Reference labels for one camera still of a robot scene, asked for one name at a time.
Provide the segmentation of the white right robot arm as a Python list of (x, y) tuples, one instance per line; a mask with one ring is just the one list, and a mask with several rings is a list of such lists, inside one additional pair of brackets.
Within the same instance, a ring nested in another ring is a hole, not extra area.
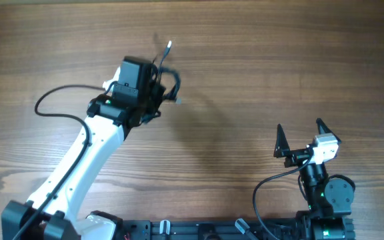
[(301, 191), (308, 204), (307, 211), (299, 211), (295, 220), (296, 239), (355, 239), (351, 204), (355, 183), (344, 175), (329, 175), (325, 163), (337, 156), (340, 138), (322, 119), (316, 120), (318, 134), (304, 149), (291, 150), (282, 126), (277, 126), (274, 157), (284, 158), (284, 165), (299, 168)]

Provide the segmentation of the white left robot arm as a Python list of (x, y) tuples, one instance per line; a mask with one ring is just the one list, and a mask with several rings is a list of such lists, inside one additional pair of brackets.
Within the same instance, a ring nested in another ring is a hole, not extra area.
[(54, 172), (25, 203), (10, 201), (1, 214), (4, 239), (123, 239), (123, 220), (93, 211), (79, 219), (83, 200), (129, 132), (160, 117), (164, 101), (177, 98), (176, 71), (125, 57), (102, 94), (92, 99), (82, 128)]

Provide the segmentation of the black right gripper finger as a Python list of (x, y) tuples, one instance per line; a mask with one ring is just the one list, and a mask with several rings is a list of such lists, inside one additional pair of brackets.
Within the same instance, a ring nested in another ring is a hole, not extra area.
[(275, 142), (275, 148), (273, 156), (275, 158), (286, 157), (290, 153), (288, 141), (286, 139), (284, 130), (281, 124), (277, 125), (277, 138)]
[(338, 138), (338, 136), (336, 136), (336, 134), (334, 134), (334, 132), (332, 132), (332, 130), (328, 128), (328, 126), (324, 123), (324, 121), (321, 118), (316, 119), (316, 124), (317, 124), (318, 132), (320, 135), (330, 133), (336, 138), (338, 144), (341, 144), (340, 138)]

